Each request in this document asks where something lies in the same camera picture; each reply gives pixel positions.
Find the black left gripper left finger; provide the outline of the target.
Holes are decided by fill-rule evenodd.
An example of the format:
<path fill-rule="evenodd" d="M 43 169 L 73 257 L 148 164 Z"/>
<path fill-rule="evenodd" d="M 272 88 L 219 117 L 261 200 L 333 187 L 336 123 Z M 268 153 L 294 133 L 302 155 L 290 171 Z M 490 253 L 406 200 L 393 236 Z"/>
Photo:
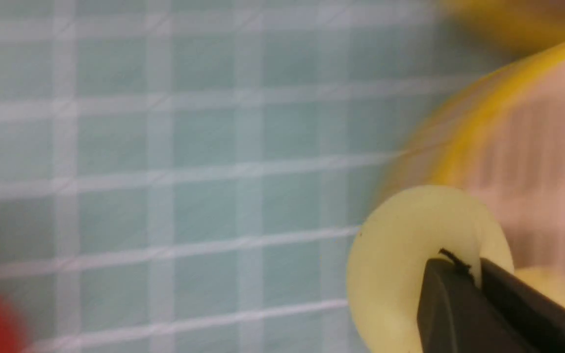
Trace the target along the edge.
<path fill-rule="evenodd" d="M 474 283 L 471 266 L 442 248 L 426 262 L 417 309 L 424 353 L 536 353 Z"/>

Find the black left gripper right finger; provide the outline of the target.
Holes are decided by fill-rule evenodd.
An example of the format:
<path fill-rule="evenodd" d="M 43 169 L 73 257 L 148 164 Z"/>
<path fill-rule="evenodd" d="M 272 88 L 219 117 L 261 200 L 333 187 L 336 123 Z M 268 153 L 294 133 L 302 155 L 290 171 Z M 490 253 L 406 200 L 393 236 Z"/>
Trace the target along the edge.
<path fill-rule="evenodd" d="M 482 291 L 491 306 L 539 353 L 565 353 L 565 308 L 500 268 L 481 260 Z"/>

